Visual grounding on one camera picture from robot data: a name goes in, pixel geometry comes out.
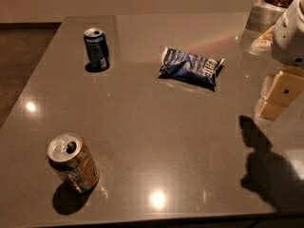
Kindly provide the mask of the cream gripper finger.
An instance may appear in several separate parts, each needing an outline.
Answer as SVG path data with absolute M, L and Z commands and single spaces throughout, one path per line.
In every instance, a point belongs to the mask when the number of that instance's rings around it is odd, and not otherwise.
M 269 121 L 274 121 L 284 110 L 285 106 L 283 105 L 261 100 L 259 102 L 258 116 Z

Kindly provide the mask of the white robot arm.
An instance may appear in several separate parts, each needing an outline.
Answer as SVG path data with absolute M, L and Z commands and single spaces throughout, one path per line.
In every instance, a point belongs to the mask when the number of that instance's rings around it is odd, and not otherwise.
M 283 65 L 267 75 L 256 114 L 274 121 L 304 91 L 304 0 L 294 0 L 275 23 L 271 50 Z

